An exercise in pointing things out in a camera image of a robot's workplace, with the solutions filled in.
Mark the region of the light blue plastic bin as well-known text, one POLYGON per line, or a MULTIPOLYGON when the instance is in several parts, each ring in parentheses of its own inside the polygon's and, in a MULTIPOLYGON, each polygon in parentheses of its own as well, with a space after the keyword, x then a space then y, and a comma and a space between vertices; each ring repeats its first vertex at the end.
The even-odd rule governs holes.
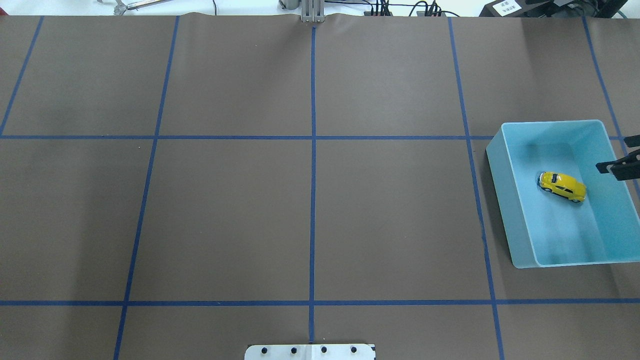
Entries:
POLYGON ((630 191, 596 167, 615 159, 601 121, 506 122, 486 154, 516 268, 638 262, 630 191))

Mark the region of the yellow beetle toy car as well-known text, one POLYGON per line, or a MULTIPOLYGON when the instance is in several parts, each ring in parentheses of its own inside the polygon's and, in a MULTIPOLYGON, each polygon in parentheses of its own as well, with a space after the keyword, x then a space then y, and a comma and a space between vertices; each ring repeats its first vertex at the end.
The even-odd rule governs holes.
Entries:
POLYGON ((572 203, 582 203, 586 200, 586 185, 571 175, 545 171, 537 176, 537 184, 542 191, 555 194, 572 203))

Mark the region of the aluminium frame post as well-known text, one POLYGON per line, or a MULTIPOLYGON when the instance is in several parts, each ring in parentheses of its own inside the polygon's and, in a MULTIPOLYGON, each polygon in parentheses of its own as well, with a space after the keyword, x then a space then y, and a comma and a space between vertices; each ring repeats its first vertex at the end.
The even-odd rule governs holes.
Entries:
POLYGON ((301 22, 322 23, 325 21, 324 0, 300 0, 301 22))

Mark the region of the black box with label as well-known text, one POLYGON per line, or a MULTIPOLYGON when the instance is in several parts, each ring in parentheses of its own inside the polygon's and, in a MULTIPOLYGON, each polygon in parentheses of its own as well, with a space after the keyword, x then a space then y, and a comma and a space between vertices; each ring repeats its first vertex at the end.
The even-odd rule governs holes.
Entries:
POLYGON ((493 0, 482 7, 480 18, 525 18, 528 11, 540 3, 527 3, 526 0, 493 0))

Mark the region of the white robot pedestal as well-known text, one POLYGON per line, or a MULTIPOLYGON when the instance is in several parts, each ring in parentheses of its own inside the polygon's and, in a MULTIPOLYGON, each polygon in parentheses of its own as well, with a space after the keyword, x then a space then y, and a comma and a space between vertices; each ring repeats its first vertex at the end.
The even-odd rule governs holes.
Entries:
POLYGON ((245 360, 375 360, 373 344, 256 344, 247 347, 245 360))

